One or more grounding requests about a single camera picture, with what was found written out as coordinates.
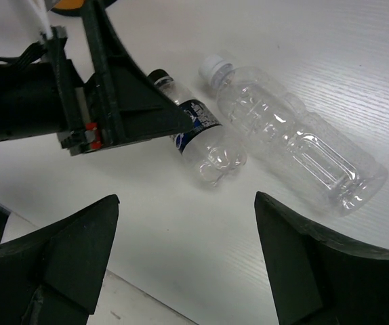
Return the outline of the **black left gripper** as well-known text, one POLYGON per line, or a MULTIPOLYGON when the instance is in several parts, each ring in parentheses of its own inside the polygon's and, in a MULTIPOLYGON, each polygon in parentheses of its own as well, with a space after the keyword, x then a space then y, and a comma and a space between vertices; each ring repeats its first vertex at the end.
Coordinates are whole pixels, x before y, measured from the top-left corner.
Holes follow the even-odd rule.
POLYGON ((0 57, 0 142, 56 134, 76 156, 190 131, 188 115, 124 48, 104 4, 85 1, 81 18, 94 67, 86 87, 61 26, 20 56, 0 57))

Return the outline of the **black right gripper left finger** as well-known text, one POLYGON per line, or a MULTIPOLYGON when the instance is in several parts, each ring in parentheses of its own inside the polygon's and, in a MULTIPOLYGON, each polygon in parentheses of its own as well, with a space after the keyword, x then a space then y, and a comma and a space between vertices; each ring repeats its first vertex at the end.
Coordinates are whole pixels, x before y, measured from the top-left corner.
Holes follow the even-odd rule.
POLYGON ((119 217, 106 196, 0 243, 0 324, 86 324, 94 314, 119 217))

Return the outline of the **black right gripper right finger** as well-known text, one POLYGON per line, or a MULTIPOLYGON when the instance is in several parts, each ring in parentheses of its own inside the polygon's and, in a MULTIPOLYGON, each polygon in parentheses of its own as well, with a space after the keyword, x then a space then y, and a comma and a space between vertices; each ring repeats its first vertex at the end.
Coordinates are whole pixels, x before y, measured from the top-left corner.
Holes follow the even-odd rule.
POLYGON ((389 324, 389 249, 258 192, 258 234, 279 324, 389 324))

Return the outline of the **large clear ribbed bottle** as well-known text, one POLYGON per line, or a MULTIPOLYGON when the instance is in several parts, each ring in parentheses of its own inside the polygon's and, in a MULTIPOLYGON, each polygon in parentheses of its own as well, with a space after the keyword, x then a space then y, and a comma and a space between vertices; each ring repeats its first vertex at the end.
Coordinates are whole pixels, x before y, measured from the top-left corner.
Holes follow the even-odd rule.
POLYGON ((387 168, 267 72, 211 55, 199 75, 247 151, 311 210, 349 215, 385 184, 387 168))

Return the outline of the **pepsi label small bottle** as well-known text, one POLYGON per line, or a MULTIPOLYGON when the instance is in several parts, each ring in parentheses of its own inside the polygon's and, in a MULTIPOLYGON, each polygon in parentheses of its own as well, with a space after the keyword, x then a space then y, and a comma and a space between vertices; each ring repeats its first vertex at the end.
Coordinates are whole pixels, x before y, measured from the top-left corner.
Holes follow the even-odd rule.
POLYGON ((171 140, 197 181, 216 186, 225 177, 236 175, 247 162, 247 153, 240 141, 202 101, 165 70, 156 69, 148 78, 193 123, 190 131, 172 135, 171 140))

